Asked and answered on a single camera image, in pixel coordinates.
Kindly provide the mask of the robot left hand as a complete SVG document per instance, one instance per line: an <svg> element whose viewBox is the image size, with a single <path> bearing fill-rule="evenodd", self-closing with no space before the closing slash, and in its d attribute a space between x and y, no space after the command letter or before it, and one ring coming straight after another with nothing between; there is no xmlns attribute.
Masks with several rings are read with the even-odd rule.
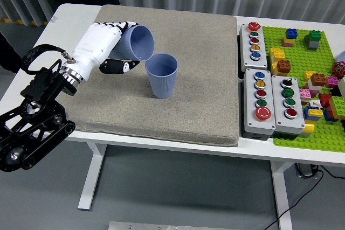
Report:
<svg viewBox="0 0 345 230"><path fill-rule="evenodd" d="M90 25L73 50L75 63L65 66L87 81L91 70L108 58L125 31L135 25L135 22L96 22Z"/></svg>

